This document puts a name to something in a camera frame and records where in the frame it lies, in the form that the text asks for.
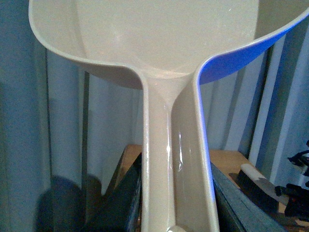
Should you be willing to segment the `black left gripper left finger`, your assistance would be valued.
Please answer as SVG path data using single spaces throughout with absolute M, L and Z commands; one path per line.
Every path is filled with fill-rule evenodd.
M 138 226 L 141 200 L 141 162 L 139 154 L 124 178 L 83 226 L 84 232 L 134 232 Z

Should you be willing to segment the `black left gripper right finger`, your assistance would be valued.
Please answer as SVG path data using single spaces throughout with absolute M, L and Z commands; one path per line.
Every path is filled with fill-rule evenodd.
M 211 171 L 221 232 L 286 231 L 249 200 L 214 164 L 211 164 Z

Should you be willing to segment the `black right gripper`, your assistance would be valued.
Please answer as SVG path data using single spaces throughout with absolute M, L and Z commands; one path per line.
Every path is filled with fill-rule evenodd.
M 309 151 L 298 152 L 288 160 L 292 165 L 300 168 L 303 176 L 309 176 Z M 294 184 L 287 184 L 286 187 L 276 186 L 277 196 L 287 196 L 288 203 L 284 210 L 286 217 L 296 217 L 301 221 L 309 220 L 309 182 L 305 183 L 307 189 Z

